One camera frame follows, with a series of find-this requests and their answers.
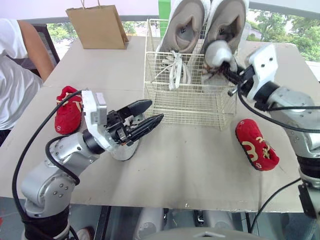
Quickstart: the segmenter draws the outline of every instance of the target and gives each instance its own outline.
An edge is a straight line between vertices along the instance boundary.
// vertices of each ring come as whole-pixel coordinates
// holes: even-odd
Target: white t-shirt
[[[12,129],[43,82],[9,59],[28,53],[17,20],[0,18],[0,130]]]

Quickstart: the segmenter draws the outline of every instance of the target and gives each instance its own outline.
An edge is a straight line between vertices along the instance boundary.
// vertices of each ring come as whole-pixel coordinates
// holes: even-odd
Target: chair
[[[51,39],[50,34],[48,32],[47,25],[46,24],[35,24],[33,26],[36,29],[36,31],[38,32],[42,42],[44,43],[44,46],[49,54],[49,57],[53,63],[53,66],[55,67],[59,63],[60,58],[57,54],[54,43],[52,42],[52,39]],[[39,74],[36,66],[33,64],[33,62],[29,58],[17,58],[17,59],[14,59],[11,57],[9,57],[9,58],[12,59],[13,61],[15,61],[17,64],[19,64],[24,69],[28,69],[40,77],[40,74]]]

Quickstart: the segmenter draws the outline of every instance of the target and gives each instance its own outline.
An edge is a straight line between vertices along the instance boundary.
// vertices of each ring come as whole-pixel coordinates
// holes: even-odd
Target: sleeve
[[[0,56],[13,59],[28,57],[22,33],[17,20],[0,18]]]

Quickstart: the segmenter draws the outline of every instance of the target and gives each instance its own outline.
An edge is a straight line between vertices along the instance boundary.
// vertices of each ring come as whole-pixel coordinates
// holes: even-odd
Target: bag handle
[[[85,9],[85,8],[86,8],[86,7],[85,7],[85,0],[80,0],[80,1],[81,1],[81,4],[82,4],[82,8]]]

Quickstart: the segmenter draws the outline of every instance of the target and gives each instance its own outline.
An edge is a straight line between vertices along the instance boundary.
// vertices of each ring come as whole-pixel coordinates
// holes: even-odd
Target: tabletop
[[[239,61],[265,43],[245,42]],[[319,83],[296,46],[275,43],[279,68],[275,82],[319,102]],[[132,37],[126,50],[83,49],[74,41],[17,125],[0,147],[0,196],[12,197],[11,181],[27,141],[56,105],[66,85],[101,92],[108,110],[143,98],[145,38]],[[143,137],[135,155],[121,162],[108,152],[81,175],[72,203],[226,211],[257,211],[278,188],[297,179],[298,162],[285,131],[249,112],[240,101],[224,131],[200,125],[160,124]],[[275,149],[279,164],[260,172],[249,163],[235,137],[237,123],[254,119]],[[45,144],[58,136],[54,119],[43,128],[22,164],[18,186],[45,159]],[[283,190],[268,212],[302,212],[297,184]]]

